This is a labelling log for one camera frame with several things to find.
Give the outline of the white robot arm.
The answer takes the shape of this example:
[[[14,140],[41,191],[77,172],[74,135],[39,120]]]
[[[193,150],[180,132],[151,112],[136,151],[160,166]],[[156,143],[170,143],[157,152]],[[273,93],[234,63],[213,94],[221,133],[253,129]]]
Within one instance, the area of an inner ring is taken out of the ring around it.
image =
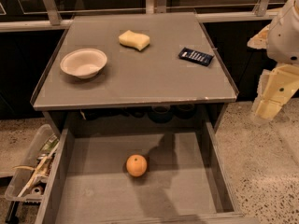
[[[299,0],[288,0],[248,47],[265,49],[277,65],[260,75],[252,105],[257,120],[272,120],[299,90]]]

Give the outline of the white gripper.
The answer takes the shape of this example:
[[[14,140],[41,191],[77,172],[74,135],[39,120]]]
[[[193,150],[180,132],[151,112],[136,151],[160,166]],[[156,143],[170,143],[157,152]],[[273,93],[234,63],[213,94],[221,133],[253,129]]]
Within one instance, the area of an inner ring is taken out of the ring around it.
[[[247,43],[252,49],[266,49],[269,26],[266,25]],[[256,118],[272,120],[299,90],[299,66],[278,63],[272,70],[264,69],[259,80],[258,97],[252,105]]]

